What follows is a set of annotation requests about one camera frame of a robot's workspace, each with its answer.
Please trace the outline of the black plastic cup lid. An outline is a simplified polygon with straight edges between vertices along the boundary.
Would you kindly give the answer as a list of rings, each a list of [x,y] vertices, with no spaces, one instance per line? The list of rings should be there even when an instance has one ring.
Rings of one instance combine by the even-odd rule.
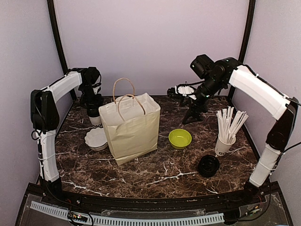
[[[91,117],[91,118],[96,118],[96,117],[100,116],[99,111],[96,108],[87,109],[87,115],[88,115],[88,117]]]

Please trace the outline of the white paper cup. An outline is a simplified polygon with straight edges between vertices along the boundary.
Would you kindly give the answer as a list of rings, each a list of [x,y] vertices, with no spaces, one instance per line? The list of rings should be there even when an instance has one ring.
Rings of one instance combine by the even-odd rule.
[[[93,125],[93,127],[95,127],[95,128],[96,127],[100,127],[100,128],[103,127],[101,117],[99,115],[96,116],[96,117],[90,117],[89,116],[89,119],[90,119],[90,122]]]

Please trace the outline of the beige paper bag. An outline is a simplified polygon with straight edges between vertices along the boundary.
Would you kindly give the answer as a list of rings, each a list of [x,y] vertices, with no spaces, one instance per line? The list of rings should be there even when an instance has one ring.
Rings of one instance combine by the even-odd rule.
[[[160,105],[148,94],[126,94],[100,106],[109,150],[118,165],[158,147]]]

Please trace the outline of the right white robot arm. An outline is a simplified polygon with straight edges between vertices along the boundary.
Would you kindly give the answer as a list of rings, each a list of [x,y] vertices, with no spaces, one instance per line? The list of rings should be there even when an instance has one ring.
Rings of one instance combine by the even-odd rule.
[[[199,55],[192,61],[190,68],[202,82],[192,93],[195,99],[189,104],[189,109],[182,121],[184,124],[187,124],[189,119],[200,121],[201,114],[207,112],[208,99],[219,90],[226,89],[228,85],[250,96],[276,120],[267,135],[263,153],[248,180],[251,186],[240,193],[242,203],[250,204],[258,197],[256,187],[264,183],[285,153],[300,104],[296,98],[289,98],[278,91],[256,75],[249,66],[232,57],[214,62],[205,54]]]

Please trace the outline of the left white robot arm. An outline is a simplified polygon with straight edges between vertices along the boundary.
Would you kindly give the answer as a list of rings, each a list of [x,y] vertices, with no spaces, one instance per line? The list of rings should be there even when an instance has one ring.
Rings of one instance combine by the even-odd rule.
[[[32,138],[38,143],[40,176],[53,183],[59,179],[55,158],[55,135],[60,116],[57,102],[72,89],[81,91],[80,104],[87,110],[93,126],[101,124],[98,108],[103,105],[99,93],[101,74],[96,67],[73,68],[66,75],[42,88],[31,92],[31,121],[34,131]]]

